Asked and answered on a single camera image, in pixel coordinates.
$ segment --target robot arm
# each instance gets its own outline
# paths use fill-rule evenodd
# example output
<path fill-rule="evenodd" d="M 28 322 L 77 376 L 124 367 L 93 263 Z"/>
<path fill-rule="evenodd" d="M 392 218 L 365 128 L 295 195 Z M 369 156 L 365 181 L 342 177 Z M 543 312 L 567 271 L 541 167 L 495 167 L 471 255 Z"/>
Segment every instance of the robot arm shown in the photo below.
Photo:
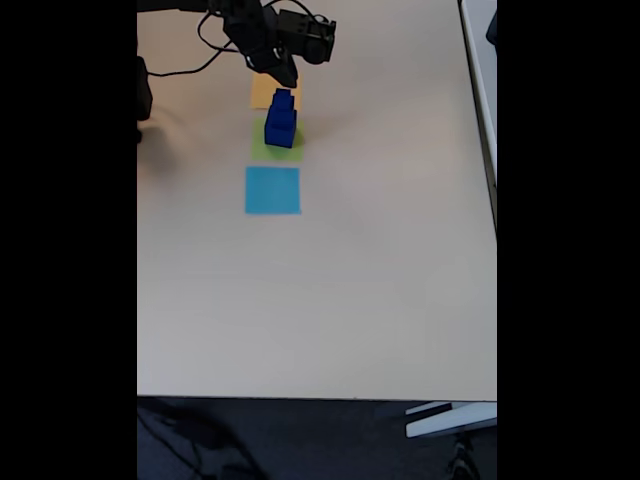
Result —
<path fill-rule="evenodd" d="M 238 47 L 248 68 L 271 75 L 285 87 L 295 88 L 298 71 L 292 55 L 317 65 L 331 59 L 336 22 L 280 10 L 260 0 L 138 0 L 138 11 L 180 9 L 210 12 L 223 19 L 223 31 Z"/>

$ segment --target cable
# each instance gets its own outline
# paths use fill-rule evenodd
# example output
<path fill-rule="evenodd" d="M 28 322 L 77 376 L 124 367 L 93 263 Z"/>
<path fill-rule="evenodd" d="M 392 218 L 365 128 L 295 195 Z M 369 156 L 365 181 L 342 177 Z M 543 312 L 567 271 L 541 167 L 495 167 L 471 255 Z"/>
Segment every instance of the cable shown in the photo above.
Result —
<path fill-rule="evenodd" d="M 200 20 L 200 22 L 198 23 L 198 37 L 200 37 L 200 40 L 202 40 L 204 43 L 206 43 L 209 47 L 213 48 L 214 50 L 218 50 L 219 52 L 232 52 L 232 53 L 240 53 L 240 50 L 237 50 L 235 48 L 225 48 L 225 47 L 217 47 L 215 45 L 211 45 L 209 42 L 207 42 L 205 40 L 205 38 L 202 36 L 202 25 L 204 25 L 204 22 L 206 22 L 209 17 L 211 16 L 211 12 L 207 12 L 207 14 L 202 17 L 202 20 Z"/>
<path fill-rule="evenodd" d="M 225 44 L 225 47 L 227 47 L 229 45 L 231 45 L 231 40 L 229 40 Z M 213 62 L 216 58 L 218 58 L 221 53 L 222 53 L 221 51 L 217 51 L 216 53 L 214 53 L 213 57 L 211 57 L 209 60 L 206 61 L 206 63 L 204 65 L 196 68 L 195 70 L 182 70 L 182 71 L 179 71 L 179 72 L 168 72 L 168 73 L 153 73 L 153 72 L 148 72 L 148 73 L 152 77 L 170 77 L 172 75 L 189 75 L 191 73 L 198 73 L 198 72 L 201 72 L 202 70 L 204 70 L 205 68 L 207 68 L 209 65 L 211 65 L 211 62 Z"/>
<path fill-rule="evenodd" d="M 269 3 L 267 3 L 264 7 L 262 8 L 266 8 L 269 7 L 271 5 L 273 5 L 274 3 L 278 3 L 278 2 L 282 2 L 284 0 L 271 0 Z M 318 25 L 320 25 L 320 22 L 318 22 L 318 19 L 316 18 L 316 16 L 321 16 L 324 17 L 323 15 L 314 15 L 313 13 L 311 13 L 311 10 L 309 10 L 307 7 L 305 7 L 305 5 L 300 2 L 299 0 L 286 0 L 288 2 L 292 2 L 295 3 L 296 5 L 298 5 L 300 8 L 302 8 L 302 10 L 304 10 L 304 12 L 309 15 L 311 17 L 311 19 Z M 197 32 L 198 32 L 198 37 L 200 37 L 200 40 L 202 40 L 204 43 L 206 43 L 209 47 L 213 48 L 214 50 L 217 50 L 216 53 L 209 59 L 207 60 L 204 65 L 194 69 L 194 70 L 182 70 L 182 71 L 178 71 L 178 72 L 167 72 L 167 73 L 154 73 L 154 72 L 148 72 L 149 75 L 151 75 L 152 77 L 171 77 L 173 75 L 190 75 L 192 73 L 198 73 L 201 72 L 202 70 L 204 70 L 205 68 L 207 68 L 209 65 L 211 65 L 211 63 L 218 58 L 218 56 L 222 53 L 222 52 L 231 52 L 231 53 L 241 53 L 239 50 L 236 50 L 235 48 L 227 48 L 229 45 L 231 45 L 231 40 L 229 40 L 227 43 L 224 44 L 224 46 L 222 47 L 218 47 L 216 45 L 212 45 L 210 44 L 207 40 L 205 40 L 205 38 L 202 36 L 202 25 L 204 25 L 204 22 L 210 17 L 210 16 L 214 16 L 214 17 L 218 17 L 218 15 L 216 14 L 212 14 L 211 12 L 207 12 L 207 14 L 202 17 L 202 19 L 200 20 L 200 22 L 198 23 L 198 28 L 197 28 Z"/>
<path fill-rule="evenodd" d="M 269 3 L 267 3 L 264 7 L 262 8 L 266 8 L 266 7 L 270 7 L 271 5 L 273 5 L 274 3 L 278 3 L 278 2 L 282 2 L 282 1 L 287 1 L 287 2 L 292 2 L 295 3 L 296 5 L 298 5 L 301 9 L 304 10 L 304 13 L 306 13 L 307 15 L 309 15 L 314 22 L 316 22 L 318 25 L 320 25 L 320 22 L 318 22 L 318 20 L 316 19 L 316 16 L 311 13 L 311 10 L 309 10 L 307 7 L 305 7 L 304 3 L 300 2 L 299 0 L 271 0 Z"/>
<path fill-rule="evenodd" d="M 191 464 L 191 462 L 189 462 L 186 458 L 184 458 L 182 455 L 180 455 L 178 452 L 176 452 L 176 450 L 169 444 L 169 442 L 167 442 L 164 438 L 162 438 L 156 432 L 151 430 L 151 428 L 149 428 L 149 425 L 147 425 L 147 423 L 142 419 L 142 417 L 140 416 L 140 413 L 138 413 L 138 412 L 136 412 L 136 413 L 138 415 L 138 420 L 140 420 L 140 423 L 142 424 L 144 429 L 147 431 L 147 433 L 149 433 L 149 435 L 151 435 L 158 442 L 160 442 L 162 445 L 164 445 L 167 450 L 169 450 L 171 453 L 173 453 L 173 455 L 178 460 L 180 460 L 182 463 L 184 463 L 187 467 L 189 467 L 189 469 L 191 471 L 196 473 L 198 476 L 202 477 L 202 473 L 200 473 L 200 469 L 196 468 L 194 465 Z"/>

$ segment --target colored square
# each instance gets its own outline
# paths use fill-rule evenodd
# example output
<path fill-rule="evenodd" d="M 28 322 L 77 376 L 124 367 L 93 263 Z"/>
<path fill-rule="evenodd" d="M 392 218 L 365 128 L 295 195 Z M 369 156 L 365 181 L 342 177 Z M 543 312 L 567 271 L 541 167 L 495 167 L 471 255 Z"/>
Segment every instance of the colored square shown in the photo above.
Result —
<path fill-rule="evenodd" d="M 304 152 L 304 122 L 298 120 L 296 134 L 291 148 L 266 145 L 264 143 L 265 118 L 253 120 L 251 139 L 251 158 L 253 160 L 274 160 L 282 162 L 301 162 Z"/>
<path fill-rule="evenodd" d="M 302 97 L 302 74 L 300 72 L 298 72 L 298 86 L 296 88 L 283 87 L 271 75 L 254 72 L 251 82 L 251 108 L 269 108 L 277 88 L 290 90 L 295 97 L 295 109 L 300 111 L 300 98 Z"/>
<path fill-rule="evenodd" d="M 300 169 L 247 167 L 245 213 L 300 213 Z"/>

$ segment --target gray carpet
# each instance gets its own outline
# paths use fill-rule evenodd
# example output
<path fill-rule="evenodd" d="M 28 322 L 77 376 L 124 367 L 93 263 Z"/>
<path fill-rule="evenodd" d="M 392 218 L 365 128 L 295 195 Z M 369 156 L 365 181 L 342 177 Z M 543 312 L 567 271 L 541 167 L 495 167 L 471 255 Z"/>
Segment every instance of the gray carpet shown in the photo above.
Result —
<path fill-rule="evenodd" d="M 407 439 L 406 419 L 389 414 L 415 402 L 163 399 L 232 428 L 270 480 L 446 480 L 452 436 Z M 189 442 L 140 410 L 153 430 L 195 463 Z M 497 479 L 497 428 L 470 432 L 482 480 Z M 202 451 L 205 474 L 244 465 L 235 451 Z M 192 472 L 138 422 L 138 478 L 190 480 Z"/>

